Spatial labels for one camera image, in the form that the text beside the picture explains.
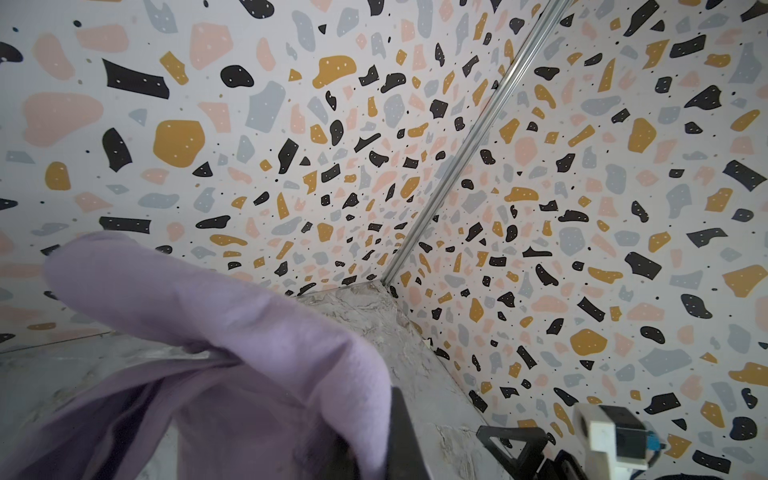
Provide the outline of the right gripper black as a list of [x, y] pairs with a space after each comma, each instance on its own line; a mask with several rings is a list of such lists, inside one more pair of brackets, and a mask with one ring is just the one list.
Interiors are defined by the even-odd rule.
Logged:
[[539, 427], [485, 425], [476, 437], [512, 479], [587, 480], [576, 458], [564, 450], [554, 460], [544, 460], [548, 437]]

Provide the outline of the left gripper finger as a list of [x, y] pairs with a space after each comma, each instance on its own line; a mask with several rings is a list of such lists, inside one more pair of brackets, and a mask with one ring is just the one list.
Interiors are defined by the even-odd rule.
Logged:
[[431, 480], [402, 391], [392, 388], [387, 480]]

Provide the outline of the lilac t shirt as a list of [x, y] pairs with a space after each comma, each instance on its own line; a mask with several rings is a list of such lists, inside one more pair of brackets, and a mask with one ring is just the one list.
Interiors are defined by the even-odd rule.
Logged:
[[5, 479], [134, 479], [170, 425], [181, 479], [317, 479], [338, 440], [387, 469], [392, 385], [376, 348], [304, 305], [115, 232], [43, 265], [68, 308], [187, 352], [105, 378], [28, 434]]

